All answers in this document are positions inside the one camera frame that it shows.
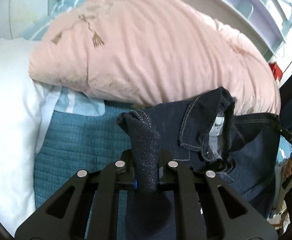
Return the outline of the pink quilted duvet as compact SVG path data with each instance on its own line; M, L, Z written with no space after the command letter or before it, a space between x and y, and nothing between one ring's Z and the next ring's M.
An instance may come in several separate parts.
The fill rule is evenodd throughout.
M235 114L279 114L269 64L239 30L181 0L85 0L29 59L33 80L144 107L223 87Z

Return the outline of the teal quilted bed sheet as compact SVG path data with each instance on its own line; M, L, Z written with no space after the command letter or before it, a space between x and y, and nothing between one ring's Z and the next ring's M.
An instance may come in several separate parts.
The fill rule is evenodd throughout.
M40 151L35 155L35 205L40 207L79 170L96 172L131 147L116 124L132 105L90 99L63 88Z

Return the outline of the red object by bed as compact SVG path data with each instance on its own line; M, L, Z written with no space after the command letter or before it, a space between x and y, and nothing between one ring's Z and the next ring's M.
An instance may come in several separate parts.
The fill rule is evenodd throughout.
M280 69L280 67L278 66L278 64L276 62L271 62L271 63L269 63L269 66L270 66L270 69L273 73L274 79L277 82L280 82L282 79L282 76L283 76L283 72Z

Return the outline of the dark blue denim jeans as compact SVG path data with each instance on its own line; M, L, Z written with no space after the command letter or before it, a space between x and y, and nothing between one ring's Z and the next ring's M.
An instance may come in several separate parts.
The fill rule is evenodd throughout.
M162 103L122 113L118 126L129 136L137 189L128 195L127 239L175 239L173 196L159 193L160 152L196 172L212 170L263 217L275 196L280 136L272 113L235 115L235 101L220 87L189 101Z

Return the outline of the white pillow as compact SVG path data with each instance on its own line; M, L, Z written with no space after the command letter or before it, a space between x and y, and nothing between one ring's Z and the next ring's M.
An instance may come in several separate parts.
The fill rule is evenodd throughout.
M30 78L35 46L23 38L0 38L0 222L12 235L35 211L35 154L61 93Z

